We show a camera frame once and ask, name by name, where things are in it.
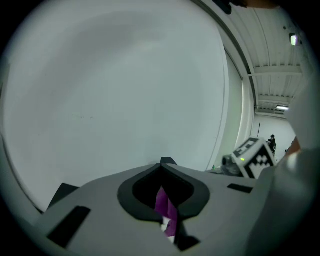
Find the purple fabric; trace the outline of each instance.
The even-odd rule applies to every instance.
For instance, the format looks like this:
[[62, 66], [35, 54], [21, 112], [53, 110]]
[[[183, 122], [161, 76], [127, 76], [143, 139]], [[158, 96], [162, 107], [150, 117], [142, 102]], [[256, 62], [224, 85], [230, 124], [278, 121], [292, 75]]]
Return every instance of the purple fabric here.
[[174, 205], [170, 202], [163, 187], [160, 188], [155, 200], [155, 209], [157, 213], [170, 219], [168, 226], [165, 230], [165, 234], [168, 237], [173, 237], [176, 234], [177, 229], [177, 216], [178, 212]]

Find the person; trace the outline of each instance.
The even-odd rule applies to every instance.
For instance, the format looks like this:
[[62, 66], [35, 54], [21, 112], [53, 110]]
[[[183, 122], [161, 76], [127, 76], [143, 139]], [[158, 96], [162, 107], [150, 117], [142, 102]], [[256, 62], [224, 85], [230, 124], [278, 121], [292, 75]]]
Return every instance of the person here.
[[268, 139], [268, 144], [269, 144], [269, 147], [273, 153], [273, 156], [275, 156], [276, 154], [276, 148], [277, 148], [277, 144], [276, 144], [276, 138], [275, 138], [275, 135], [271, 135], [271, 139]]

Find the white wall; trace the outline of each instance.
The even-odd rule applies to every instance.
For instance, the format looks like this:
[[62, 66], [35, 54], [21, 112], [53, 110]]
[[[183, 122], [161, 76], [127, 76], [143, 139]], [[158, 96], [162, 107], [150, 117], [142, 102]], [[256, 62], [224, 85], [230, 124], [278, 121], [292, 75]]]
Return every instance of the white wall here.
[[231, 154], [235, 149], [242, 116], [242, 79], [229, 55], [226, 55], [226, 60], [229, 74], [229, 104], [221, 147], [214, 162], [215, 167], [221, 165], [223, 156]]
[[280, 161], [285, 155], [285, 150], [291, 146], [292, 141], [296, 137], [294, 130], [285, 119], [255, 114], [251, 136], [263, 138], [267, 141], [271, 135], [275, 136], [275, 159]]
[[3, 136], [35, 205], [45, 211], [62, 182], [82, 186], [161, 157], [205, 171], [229, 99], [214, 20], [185, 0], [45, 6], [6, 52], [3, 95]]

